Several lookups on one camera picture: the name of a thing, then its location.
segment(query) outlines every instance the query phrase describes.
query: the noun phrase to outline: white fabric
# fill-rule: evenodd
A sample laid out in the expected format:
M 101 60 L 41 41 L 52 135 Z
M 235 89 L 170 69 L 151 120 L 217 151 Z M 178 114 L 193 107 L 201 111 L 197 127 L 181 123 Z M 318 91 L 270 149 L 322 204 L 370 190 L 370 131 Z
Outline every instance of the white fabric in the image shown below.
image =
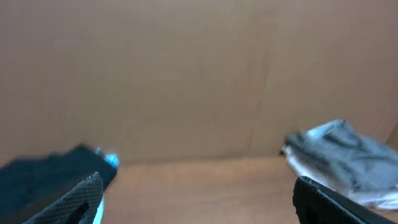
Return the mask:
M 293 147 L 284 146 L 282 151 L 286 155 L 287 163 L 298 176 L 307 176 L 365 207 L 398 209 L 398 185 L 391 190 L 353 192 L 339 185 L 338 181 L 333 180 L 328 174 L 321 172 L 315 166 L 306 162 L 295 152 Z

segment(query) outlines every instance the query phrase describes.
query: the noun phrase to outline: dark cloth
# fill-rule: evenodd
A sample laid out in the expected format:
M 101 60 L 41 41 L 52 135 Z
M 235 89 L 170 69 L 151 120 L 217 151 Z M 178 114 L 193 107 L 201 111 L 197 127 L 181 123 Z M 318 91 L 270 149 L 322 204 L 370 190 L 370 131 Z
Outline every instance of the dark cloth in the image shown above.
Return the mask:
M 307 162 L 352 190 L 387 190 L 398 184 L 398 152 L 334 120 L 287 137 Z
M 17 212 L 93 172 L 99 172 L 105 190 L 117 169 L 87 145 L 45 159 L 15 159 L 0 170 L 0 216 Z

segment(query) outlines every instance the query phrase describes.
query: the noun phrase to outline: pile of clothes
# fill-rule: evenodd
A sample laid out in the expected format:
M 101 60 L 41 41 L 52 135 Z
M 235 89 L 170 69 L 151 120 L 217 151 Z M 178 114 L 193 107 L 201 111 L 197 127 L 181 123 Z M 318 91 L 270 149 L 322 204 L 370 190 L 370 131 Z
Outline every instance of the pile of clothes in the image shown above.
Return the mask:
M 398 152 L 345 120 L 287 136 L 282 152 L 298 176 L 365 207 L 398 209 Z

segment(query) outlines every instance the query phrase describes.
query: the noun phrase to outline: gray folded garment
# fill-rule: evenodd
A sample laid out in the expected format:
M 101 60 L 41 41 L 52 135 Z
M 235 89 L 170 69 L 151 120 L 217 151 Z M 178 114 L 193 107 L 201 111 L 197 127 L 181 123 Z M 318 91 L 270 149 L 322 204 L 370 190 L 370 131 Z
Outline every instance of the gray folded garment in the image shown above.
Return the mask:
M 398 152 L 334 120 L 287 136 L 307 162 L 355 191 L 387 190 L 398 184 Z

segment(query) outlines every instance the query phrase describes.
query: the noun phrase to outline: gray cloth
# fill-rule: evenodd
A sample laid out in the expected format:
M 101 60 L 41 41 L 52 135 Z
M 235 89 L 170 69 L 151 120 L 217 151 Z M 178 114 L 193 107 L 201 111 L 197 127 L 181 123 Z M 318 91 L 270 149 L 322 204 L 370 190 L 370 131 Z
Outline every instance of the gray cloth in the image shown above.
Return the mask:
M 308 162 L 355 191 L 387 190 L 398 184 L 398 152 L 334 120 L 287 137 Z

